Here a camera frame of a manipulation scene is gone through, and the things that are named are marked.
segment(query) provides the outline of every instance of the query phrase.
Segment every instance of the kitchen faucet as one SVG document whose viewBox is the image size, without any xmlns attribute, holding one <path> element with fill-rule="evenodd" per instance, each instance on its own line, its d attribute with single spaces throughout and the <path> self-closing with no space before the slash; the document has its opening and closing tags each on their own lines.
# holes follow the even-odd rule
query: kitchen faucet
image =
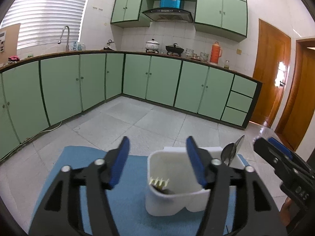
<svg viewBox="0 0 315 236">
<path fill-rule="evenodd" d="M 63 36 L 63 33 L 65 32 L 65 29 L 68 28 L 68 37 L 67 37 L 67 44 L 66 44 L 66 51 L 68 52 L 69 51 L 69 36 L 70 36 L 70 29 L 69 29 L 69 26 L 64 26 L 63 30 L 62 30 L 62 33 L 61 33 L 61 36 L 60 36 L 60 39 L 58 41 L 58 44 L 61 43 L 61 39 L 62 39 L 62 36 Z"/>
</svg>

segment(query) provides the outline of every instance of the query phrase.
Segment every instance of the blue mat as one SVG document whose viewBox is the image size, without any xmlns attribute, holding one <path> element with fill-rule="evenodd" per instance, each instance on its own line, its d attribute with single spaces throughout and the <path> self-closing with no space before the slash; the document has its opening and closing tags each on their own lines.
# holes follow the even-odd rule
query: blue mat
<svg viewBox="0 0 315 236">
<path fill-rule="evenodd" d="M 67 146 L 55 163 L 35 204 L 34 212 L 45 195 L 50 184 L 64 165 L 73 169 L 85 167 L 105 152 L 83 146 Z M 186 209 L 169 217 L 154 217 L 145 209 L 145 191 L 147 184 L 147 157 L 129 155 L 119 184 L 107 191 L 114 221 L 121 236 L 193 236 L 199 228 L 203 211 L 192 213 Z M 226 225 L 230 229 L 233 224 L 235 192 L 230 191 L 229 211 Z M 86 201 L 85 187 L 81 187 L 81 213 L 85 232 L 92 234 Z"/>
</svg>

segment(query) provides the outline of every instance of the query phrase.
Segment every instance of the window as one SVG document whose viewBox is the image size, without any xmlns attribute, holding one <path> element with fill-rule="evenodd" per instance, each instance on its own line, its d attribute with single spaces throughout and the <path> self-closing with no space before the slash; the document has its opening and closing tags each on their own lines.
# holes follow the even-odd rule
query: window
<svg viewBox="0 0 315 236">
<path fill-rule="evenodd" d="M 70 28 L 70 41 L 79 38 L 86 0 L 15 0 L 1 27 L 21 23 L 17 49 L 58 42 Z"/>
</svg>

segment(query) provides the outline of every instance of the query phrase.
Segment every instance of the blue box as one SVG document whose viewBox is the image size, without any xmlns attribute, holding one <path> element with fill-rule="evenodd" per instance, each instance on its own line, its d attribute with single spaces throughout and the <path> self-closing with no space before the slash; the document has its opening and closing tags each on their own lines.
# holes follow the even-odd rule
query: blue box
<svg viewBox="0 0 315 236">
<path fill-rule="evenodd" d="M 161 0 L 160 8 L 176 8 L 180 9 L 182 0 Z"/>
</svg>

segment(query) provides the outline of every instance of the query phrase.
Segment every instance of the silver screw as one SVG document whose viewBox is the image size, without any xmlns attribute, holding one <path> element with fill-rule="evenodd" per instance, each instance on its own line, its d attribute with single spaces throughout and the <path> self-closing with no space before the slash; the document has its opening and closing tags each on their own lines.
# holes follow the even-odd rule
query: silver screw
<svg viewBox="0 0 315 236">
<path fill-rule="evenodd" d="M 94 164 L 98 166 L 103 165 L 104 163 L 105 163 L 104 159 L 97 159 L 94 161 Z"/>
<path fill-rule="evenodd" d="M 63 167 L 61 168 L 61 171 L 62 171 L 62 172 L 69 172 L 70 169 L 71 169 L 71 167 L 70 167 L 69 165 L 66 165 L 66 166 L 63 166 Z"/>
<path fill-rule="evenodd" d="M 247 172 L 250 172 L 250 173 L 255 171 L 254 167 L 252 166 L 246 166 L 245 169 Z"/>
<path fill-rule="evenodd" d="M 221 165 L 221 161 L 219 159 L 212 159 L 211 163 L 215 166 Z"/>
</svg>

